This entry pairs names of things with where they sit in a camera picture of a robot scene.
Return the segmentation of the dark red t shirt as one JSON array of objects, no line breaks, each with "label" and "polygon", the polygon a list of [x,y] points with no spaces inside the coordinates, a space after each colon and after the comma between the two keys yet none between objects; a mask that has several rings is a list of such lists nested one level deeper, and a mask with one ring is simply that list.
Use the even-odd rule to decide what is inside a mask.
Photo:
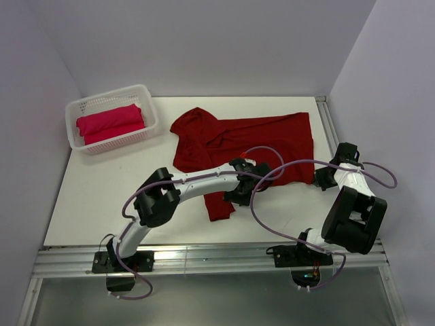
[{"label": "dark red t shirt", "polygon": [[207,170],[239,156],[271,168],[306,159],[305,164],[286,168],[273,185],[312,182],[314,144],[308,113],[219,120],[194,108],[179,116],[170,131],[179,138],[173,165],[182,172]]}]

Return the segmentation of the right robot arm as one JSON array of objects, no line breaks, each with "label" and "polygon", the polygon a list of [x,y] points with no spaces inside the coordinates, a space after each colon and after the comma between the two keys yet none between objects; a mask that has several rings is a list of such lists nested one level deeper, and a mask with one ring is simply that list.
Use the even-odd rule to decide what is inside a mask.
[{"label": "right robot arm", "polygon": [[318,252],[333,251],[335,247],[363,255],[372,249],[387,202],[369,188],[359,157],[356,145],[340,143],[331,165],[315,171],[316,186],[323,191],[338,187],[339,193],[322,228],[309,228],[300,234],[305,242],[294,248],[294,257],[300,264],[310,264]]}]

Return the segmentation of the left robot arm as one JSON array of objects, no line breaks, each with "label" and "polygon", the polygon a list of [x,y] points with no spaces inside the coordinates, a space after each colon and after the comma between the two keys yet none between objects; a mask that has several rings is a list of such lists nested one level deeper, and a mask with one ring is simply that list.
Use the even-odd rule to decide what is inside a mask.
[{"label": "left robot arm", "polygon": [[218,193],[222,202],[248,206],[255,186],[270,171],[267,163],[243,158],[194,173],[157,169],[122,207],[129,223],[107,244],[108,264],[117,271],[130,268],[149,231],[169,222],[177,206],[189,199]]}]

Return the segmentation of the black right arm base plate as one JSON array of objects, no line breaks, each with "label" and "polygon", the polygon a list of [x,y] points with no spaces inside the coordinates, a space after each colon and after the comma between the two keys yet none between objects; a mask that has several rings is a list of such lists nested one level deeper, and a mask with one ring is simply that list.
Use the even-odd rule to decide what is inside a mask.
[{"label": "black right arm base plate", "polygon": [[266,254],[273,256],[276,268],[320,267],[334,263],[331,255],[314,251],[305,244],[269,247]]}]

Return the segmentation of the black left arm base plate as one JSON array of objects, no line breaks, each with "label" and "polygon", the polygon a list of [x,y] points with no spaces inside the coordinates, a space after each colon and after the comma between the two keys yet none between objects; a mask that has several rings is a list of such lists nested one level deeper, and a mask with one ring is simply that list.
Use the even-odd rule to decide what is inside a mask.
[{"label": "black left arm base plate", "polygon": [[[154,265],[153,251],[137,251],[132,257],[123,258],[122,261],[135,272],[151,272]],[[93,274],[111,274],[127,272],[118,260],[110,259],[107,251],[97,251],[94,255],[91,272]]]}]

